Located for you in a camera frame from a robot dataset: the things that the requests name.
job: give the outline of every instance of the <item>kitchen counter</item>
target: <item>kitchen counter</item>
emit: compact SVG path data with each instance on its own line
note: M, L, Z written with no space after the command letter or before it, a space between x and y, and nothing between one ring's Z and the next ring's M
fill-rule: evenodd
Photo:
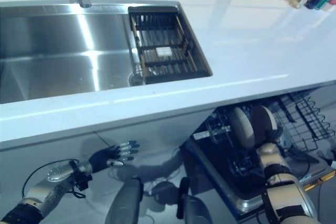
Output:
M34 5L36 1L69 0L1 0L1 5ZM211 109L336 80L335 11L297 10L286 0L152 1L181 3L212 70L211 77L1 104L1 148L104 129L111 123L118 127Z

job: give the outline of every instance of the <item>sink basin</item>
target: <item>sink basin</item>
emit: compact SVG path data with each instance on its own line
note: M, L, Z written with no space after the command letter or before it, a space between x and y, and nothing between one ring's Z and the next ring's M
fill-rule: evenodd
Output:
M163 72L161 74L165 78L152 81L153 77L150 79L149 75L155 77L159 71L155 72L150 67L147 69L147 62L141 61L143 56L138 54L138 50L142 49L135 42L138 38L129 16L129 8L137 6L148 5L1 7L0 103L210 75L202 51L185 17L181 16L185 33L190 38L192 36L196 45L191 51L196 56L191 56L190 52L188 56L186 52L185 62L191 62L190 59L194 61L194 57L196 63L192 63L198 68L202 64L202 74L185 78L180 74L169 78L168 72ZM181 13L178 4L175 8ZM160 58L156 65L170 69L166 65L173 62L172 56L169 59L163 61ZM176 60L174 63L182 64L182 61Z

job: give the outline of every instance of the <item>open dishwasher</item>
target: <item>open dishwasher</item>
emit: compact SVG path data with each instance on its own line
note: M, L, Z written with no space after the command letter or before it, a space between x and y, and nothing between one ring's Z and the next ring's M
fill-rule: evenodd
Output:
M312 101L311 91L218 107L182 146L182 151L204 169L237 220L263 209L261 194L266 181L256 148L243 148L237 140L229 118L233 108L240 108L249 119L257 105L272 112L282 128L277 145L305 190L334 176L333 169L321 158L324 154L319 145L331 143L335 131Z

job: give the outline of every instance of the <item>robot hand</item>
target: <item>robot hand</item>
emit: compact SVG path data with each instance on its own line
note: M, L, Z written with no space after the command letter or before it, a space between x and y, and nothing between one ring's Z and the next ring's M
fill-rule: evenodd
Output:
M131 154L138 152L139 144L136 141L128 141L120 146L112 145L97 151L89 158L92 173L97 173L109 166L122 166L124 161L133 160Z
M40 183L30 189L26 197L11 210L0 224L37 224L60 202L63 195L76 186L80 191L88 188L92 173L109 166L120 167L125 161L133 160L139 144L129 141L120 146L110 146L94 153L88 161L53 168Z
M265 143L257 149L257 154L267 181L262 199L268 221L271 224L319 223L313 203L278 147Z

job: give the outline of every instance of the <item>dishwasher rack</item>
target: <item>dishwasher rack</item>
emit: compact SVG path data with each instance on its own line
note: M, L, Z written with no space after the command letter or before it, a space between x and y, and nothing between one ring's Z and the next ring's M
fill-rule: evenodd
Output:
M146 84L209 76L175 7L130 7L129 14Z
M250 118L251 110L256 105L264 105L274 114L279 126L283 127L286 143L278 143L285 153L288 149L297 155L318 149L317 142L335 136L330 124L316 108L306 92L295 92L277 97L244 102L217 108L212 115L193 134L195 141L208 137L214 145L223 143L228 149L223 156L227 159L231 173L236 177L250 174L262 175L258 157L254 149L242 148L232 130L229 112L233 107L240 107Z

